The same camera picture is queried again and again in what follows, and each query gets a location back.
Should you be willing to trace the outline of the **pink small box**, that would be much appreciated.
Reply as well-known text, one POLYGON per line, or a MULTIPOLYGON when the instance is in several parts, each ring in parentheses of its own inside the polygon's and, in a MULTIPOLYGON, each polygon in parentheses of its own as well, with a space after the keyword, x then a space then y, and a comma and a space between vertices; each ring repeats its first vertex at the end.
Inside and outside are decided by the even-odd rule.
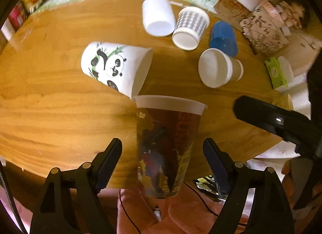
POLYGON ((281 17, 280 12, 269 0, 262 0, 259 5, 266 11, 268 16, 277 27, 281 28, 282 26, 284 26, 284 20, 281 17))

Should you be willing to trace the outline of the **red printed plastic cup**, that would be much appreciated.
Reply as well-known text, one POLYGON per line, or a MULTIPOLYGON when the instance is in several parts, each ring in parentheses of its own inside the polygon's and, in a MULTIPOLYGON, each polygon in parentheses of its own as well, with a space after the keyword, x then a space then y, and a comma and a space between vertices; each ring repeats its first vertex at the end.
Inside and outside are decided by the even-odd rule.
POLYGON ((137 107, 138 180, 145 194, 166 199, 179 193, 206 104, 142 95, 137 107))

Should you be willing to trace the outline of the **curly-haired rag doll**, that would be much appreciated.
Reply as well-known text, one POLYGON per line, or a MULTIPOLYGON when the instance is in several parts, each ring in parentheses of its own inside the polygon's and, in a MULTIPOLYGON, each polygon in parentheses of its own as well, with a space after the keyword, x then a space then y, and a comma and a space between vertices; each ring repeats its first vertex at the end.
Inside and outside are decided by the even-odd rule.
POLYGON ((310 21, 310 6, 306 0, 280 0, 276 6, 288 28, 306 29, 310 21))

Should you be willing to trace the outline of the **brown cardboard with drawing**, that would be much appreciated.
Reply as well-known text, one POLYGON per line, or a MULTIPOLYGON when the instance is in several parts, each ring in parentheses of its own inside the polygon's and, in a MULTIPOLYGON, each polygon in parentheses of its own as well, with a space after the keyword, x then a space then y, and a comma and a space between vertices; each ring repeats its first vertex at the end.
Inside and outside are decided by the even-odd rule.
POLYGON ((216 17, 242 31, 240 22, 251 13, 237 0, 219 0, 214 6, 216 17))

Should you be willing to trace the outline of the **white panda paper cup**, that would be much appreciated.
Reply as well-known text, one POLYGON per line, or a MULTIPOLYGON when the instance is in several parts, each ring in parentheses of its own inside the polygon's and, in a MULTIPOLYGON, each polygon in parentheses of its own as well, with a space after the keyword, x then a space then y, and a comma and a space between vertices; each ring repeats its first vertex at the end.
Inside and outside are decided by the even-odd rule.
POLYGON ((152 48, 92 42, 80 64, 84 74, 133 99, 141 91, 152 58, 152 48))

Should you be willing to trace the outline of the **brown sleeve paper cup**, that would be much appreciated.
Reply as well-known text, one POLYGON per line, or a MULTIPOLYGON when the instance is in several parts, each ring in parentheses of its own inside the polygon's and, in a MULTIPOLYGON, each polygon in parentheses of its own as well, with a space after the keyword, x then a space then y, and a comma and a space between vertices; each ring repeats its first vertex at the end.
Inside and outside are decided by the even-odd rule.
POLYGON ((205 50, 198 62, 198 73, 204 85, 217 89, 223 85, 238 81, 244 74, 243 64, 219 49, 205 50))

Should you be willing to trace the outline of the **grey checkered paper cup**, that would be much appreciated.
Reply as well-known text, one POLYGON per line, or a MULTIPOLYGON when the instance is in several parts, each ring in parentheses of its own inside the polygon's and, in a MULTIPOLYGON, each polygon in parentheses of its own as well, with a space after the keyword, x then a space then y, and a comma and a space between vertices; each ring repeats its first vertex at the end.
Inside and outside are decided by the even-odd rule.
POLYGON ((203 9, 194 6, 185 7, 179 12, 172 41, 182 50, 194 50, 198 47, 209 24, 210 18, 203 9))

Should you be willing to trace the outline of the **blue plastic cup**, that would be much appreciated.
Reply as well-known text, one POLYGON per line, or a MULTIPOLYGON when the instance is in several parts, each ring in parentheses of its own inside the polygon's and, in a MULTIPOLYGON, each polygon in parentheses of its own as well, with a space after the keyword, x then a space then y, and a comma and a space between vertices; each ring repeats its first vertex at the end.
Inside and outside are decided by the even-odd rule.
POLYGON ((211 30, 210 48, 221 50, 230 57, 238 54, 234 29, 224 21, 216 22, 211 30))

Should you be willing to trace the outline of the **beige printed fabric bag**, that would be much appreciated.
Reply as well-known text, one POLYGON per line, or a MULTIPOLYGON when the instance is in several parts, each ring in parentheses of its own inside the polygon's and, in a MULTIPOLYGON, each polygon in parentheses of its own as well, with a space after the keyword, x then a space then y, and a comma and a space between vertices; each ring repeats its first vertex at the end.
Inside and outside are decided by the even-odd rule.
POLYGON ((242 19, 240 26, 244 37, 263 55, 274 54, 289 43, 281 28, 262 5, 257 5, 249 16, 242 19))

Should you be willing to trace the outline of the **plain white paper cup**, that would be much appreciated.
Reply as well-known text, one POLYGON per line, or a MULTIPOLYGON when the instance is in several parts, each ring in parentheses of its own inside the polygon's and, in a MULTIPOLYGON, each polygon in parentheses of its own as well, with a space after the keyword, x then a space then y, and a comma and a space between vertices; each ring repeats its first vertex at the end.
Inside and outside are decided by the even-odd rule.
POLYGON ((142 23, 145 31, 154 37, 173 33, 176 19, 168 0, 145 0, 142 3, 142 23))

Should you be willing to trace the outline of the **dark pen on desk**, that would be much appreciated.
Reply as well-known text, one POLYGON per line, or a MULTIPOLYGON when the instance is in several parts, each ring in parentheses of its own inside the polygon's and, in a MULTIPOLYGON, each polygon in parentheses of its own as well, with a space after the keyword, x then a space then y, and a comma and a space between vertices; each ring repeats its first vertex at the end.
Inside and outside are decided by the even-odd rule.
POLYGON ((249 46, 250 46, 250 48, 251 48, 251 50, 252 50, 252 52, 253 52, 253 54, 254 55, 257 55, 258 54, 258 52, 256 51, 256 48, 255 48, 255 46, 253 45, 253 43, 248 39, 248 42, 249 42, 249 46))

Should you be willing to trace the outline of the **green tissue pack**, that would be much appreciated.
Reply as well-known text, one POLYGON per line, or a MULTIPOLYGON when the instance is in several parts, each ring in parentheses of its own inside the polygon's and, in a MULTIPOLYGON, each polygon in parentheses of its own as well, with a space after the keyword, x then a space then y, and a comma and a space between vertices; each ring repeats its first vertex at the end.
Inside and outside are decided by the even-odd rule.
POLYGON ((271 57, 265 61, 265 66, 274 90, 283 92, 294 81, 293 70, 285 57, 271 57))

